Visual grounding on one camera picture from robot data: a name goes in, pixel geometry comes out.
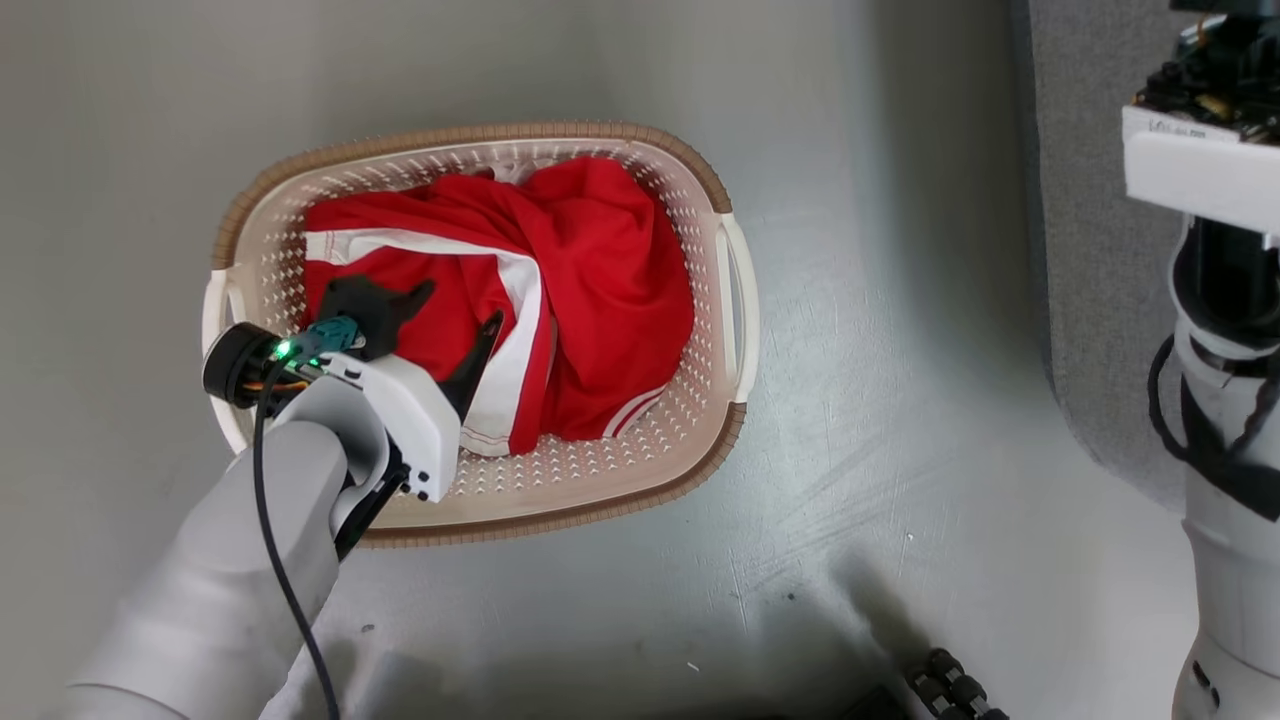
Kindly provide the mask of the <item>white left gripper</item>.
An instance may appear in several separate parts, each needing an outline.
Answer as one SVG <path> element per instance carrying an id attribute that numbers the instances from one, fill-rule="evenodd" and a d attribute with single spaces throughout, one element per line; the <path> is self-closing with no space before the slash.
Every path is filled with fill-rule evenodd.
<path id="1" fill-rule="evenodd" d="M 422 368 L 390 355 L 402 325 L 434 291 L 433 281 L 401 293 L 366 275 L 346 275 L 332 281 L 321 296 L 317 329 L 324 347 L 349 356 L 325 355 L 324 374 L 291 401 L 291 420 L 320 424 L 339 438 L 355 482 L 340 492 L 342 503 L 357 503 L 387 484 L 383 477 L 392 469 L 393 448 L 410 470 L 404 483 L 411 495 L 440 502 L 451 488 L 461 421 L 467 419 L 506 314 L 494 311 L 480 325 L 460 365 L 436 386 Z"/>

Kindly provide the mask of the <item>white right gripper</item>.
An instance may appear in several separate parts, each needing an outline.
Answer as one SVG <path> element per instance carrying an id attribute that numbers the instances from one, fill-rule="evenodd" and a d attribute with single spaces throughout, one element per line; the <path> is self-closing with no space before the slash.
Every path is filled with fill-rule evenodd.
<path id="1" fill-rule="evenodd" d="M 1196 22 L 1123 109 L 1126 193 L 1275 241 L 1277 3 L 1169 6 Z"/>

